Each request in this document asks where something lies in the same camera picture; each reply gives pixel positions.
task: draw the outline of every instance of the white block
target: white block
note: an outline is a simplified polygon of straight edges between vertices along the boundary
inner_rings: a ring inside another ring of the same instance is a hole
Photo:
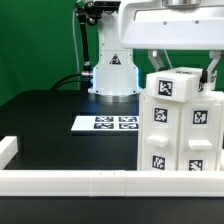
[[[140,96],[138,170],[175,170],[180,105],[146,94]]]
[[[17,138],[6,136],[0,142],[0,170],[3,170],[18,152]]]
[[[168,145],[168,138],[164,138],[161,136],[151,135],[147,138],[147,143],[152,146],[157,146],[160,148],[164,148]]]
[[[86,171],[0,171],[1,196],[89,196]]]
[[[126,172],[126,196],[223,197],[224,172]]]
[[[220,169],[223,140],[222,92],[207,92],[183,104],[180,121],[178,169]]]
[[[192,150],[212,150],[212,143],[208,140],[189,140]]]
[[[125,196],[125,171],[92,172],[90,196]]]
[[[202,69],[185,67],[148,74],[147,95],[178,102],[189,101],[202,91],[201,75]]]

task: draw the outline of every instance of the white plastic part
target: white plastic part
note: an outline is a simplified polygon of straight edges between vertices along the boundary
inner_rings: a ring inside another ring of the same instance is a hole
[[[18,152],[17,138],[7,136],[0,142],[0,170],[3,170]]]
[[[0,196],[224,197],[223,171],[114,172],[4,170]]]
[[[149,96],[144,90],[140,96],[138,170],[220,170],[223,104],[223,92],[206,91],[178,103]],[[162,148],[160,138],[169,144]]]
[[[119,38],[126,48],[224,49],[224,2],[166,8],[162,0],[126,0],[119,8]]]
[[[147,143],[153,146],[164,148],[168,145],[169,140],[168,138],[164,138],[161,136],[151,135],[147,138]]]
[[[147,95],[186,102],[200,94],[200,78],[202,69],[175,68],[147,75]]]
[[[138,170],[176,170],[180,103],[140,95]]]
[[[95,171],[89,183],[90,196],[125,196],[125,171]]]
[[[223,92],[208,91],[182,105],[179,170],[220,169],[224,130],[223,102]]]
[[[126,196],[223,197],[224,172],[126,172]]]
[[[141,92],[138,68],[133,51],[125,49],[118,39],[118,15],[104,13],[98,21],[99,62],[93,69],[90,93],[102,96],[129,96]]]
[[[208,140],[189,140],[192,150],[212,150],[212,143]]]

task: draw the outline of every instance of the black tabletop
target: black tabletop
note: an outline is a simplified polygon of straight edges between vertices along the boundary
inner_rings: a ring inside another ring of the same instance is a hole
[[[0,107],[0,136],[19,152],[6,169],[136,170],[137,132],[74,133],[77,115],[138,115],[138,102],[78,91],[28,91]],[[223,198],[0,197],[0,223],[223,223]]]

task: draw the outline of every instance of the cable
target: cable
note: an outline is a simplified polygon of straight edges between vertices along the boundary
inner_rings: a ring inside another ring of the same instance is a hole
[[[62,82],[60,84],[58,84],[54,89],[52,90],[57,90],[59,87],[63,86],[63,85],[66,85],[66,84],[69,84],[69,83],[74,83],[74,82],[88,82],[89,80],[71,80],[71,81],[65,81],[65,82]]]
[[[71,79],[73,77],[80,77],[81,74],[71,74],[71,75],[68,75],[62,79],[60,79],[58,82],[56,82],[52,87],[51,87],[51,90],[55,90],[57,89],[58,85],[60,86],[61,83],[64,83],[66,80],[68,79]]]
[[[66,81],[66,82],[62,82],[60,84],[58,84],[54,89],[52,90],[57,90],[59,87],[65,85],[65,84],[69,84],[69,83],[74,83],[74,82],[80,82],[79,80],[72,80],[72,81]]]
[[[168,61],[168,64],[169,64],[170,68],[173,69],[173,66],[172,66],[172,64],[171,64],[171,62],[170,62],[169,56],[168,56],[168,54],[167,54],[167,51],[166,51],[166,50],[163,50],[163,51],[164,51],[164,53],[165,53],[166,60]]]
[[[75,15],[75,9],[73,9],[73,14],[72,14],[72,33],[73,33],[73,40],[74,40],[74,46],[75,46],[76,67],[77,67],[77,72],[80,73],[79,54],[78,54],[76,32],[75,32],[75,21],[76,21],[76,15]]]

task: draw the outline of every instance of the stacked white blocks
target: stacked white blocks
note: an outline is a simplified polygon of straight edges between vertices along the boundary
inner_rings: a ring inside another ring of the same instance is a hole
[[[147,76],[140,96],[138,170],[220,169],[222,92],[203,91],[201,69]]]

